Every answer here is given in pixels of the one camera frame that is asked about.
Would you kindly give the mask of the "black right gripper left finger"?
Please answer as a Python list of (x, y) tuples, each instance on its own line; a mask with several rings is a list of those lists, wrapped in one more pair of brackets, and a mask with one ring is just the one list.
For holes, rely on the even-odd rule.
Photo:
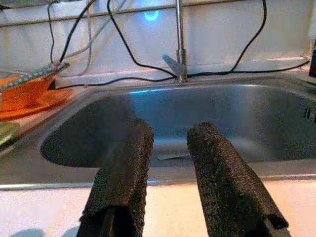
[(142, 237), (153, 144), (143, 119), (127, 123), (96, 173), (76, 237)]

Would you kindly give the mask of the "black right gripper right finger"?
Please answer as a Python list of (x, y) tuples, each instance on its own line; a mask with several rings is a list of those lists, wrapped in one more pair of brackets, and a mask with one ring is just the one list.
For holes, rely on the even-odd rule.
[(289, 237), (286, 221), (257, 174), (208, 122), (187, 132), (209, 237)]

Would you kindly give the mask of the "patterned brown chopsticks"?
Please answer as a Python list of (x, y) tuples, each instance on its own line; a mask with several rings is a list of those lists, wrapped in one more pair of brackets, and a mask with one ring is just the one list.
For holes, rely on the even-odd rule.
[(54, 63), (48, 64), (47, 66), (37, 69), (18, 79), (14, 79), (11, 82), (6, 82), (4, 85), (0, 86), (0, 93), (3, 93), (7, 89), (10, 89), (18, 85), (22, 85), (34, 79), (38, 79), (38, 78), (46, 79), (49, 76), (54, 76), (58, 74), (60, 71), (67, 69), (69, 66), (70, 64), (67, 62), (59, 63), (58, 65), (55, 65)]

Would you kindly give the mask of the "stainless steel sink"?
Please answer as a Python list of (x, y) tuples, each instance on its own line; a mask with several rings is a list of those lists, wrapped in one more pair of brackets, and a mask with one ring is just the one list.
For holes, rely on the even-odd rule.
[(263, 180), (316, 179), (316, 86), (279, 74), (93, 89), (0, 151), (0, 190), (91, 187), (134, 118), (154, 133), (150, 185), (196, 180), (187, 132), (201, 122)]

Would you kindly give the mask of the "light green plate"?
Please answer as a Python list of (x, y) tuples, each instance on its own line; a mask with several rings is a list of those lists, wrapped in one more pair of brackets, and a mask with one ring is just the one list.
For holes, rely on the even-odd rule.
[(20, 128), (17, 122), (0, 121), (0, 146), (18, 138)]

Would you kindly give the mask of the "orange plastic bowl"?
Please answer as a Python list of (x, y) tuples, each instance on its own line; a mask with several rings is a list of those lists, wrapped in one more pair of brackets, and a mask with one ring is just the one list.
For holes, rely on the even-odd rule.
[(0, 121), (26, 117), (66, 103), (74, 90), (50, 90), (54, 79), (55, 76), (38, 78), (0, 92)]

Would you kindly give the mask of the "chrome faucet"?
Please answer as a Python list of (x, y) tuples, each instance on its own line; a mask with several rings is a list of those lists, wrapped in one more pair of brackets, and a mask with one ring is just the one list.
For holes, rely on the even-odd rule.
[(176, 26), (177, 26), (177, 45), (178, 49), (177, 60), (175, 61), (168, 55), (163, 55), (162, 58), (165, 63), (171, 68), (177, 76), (177, 82), (184, 84), (187, 81), (187, 60), (186, 50), (184, 47), (184, 34), (183, 34), (183, 17), (182, 17), (182, 0), (175, 0), (176, 7)]

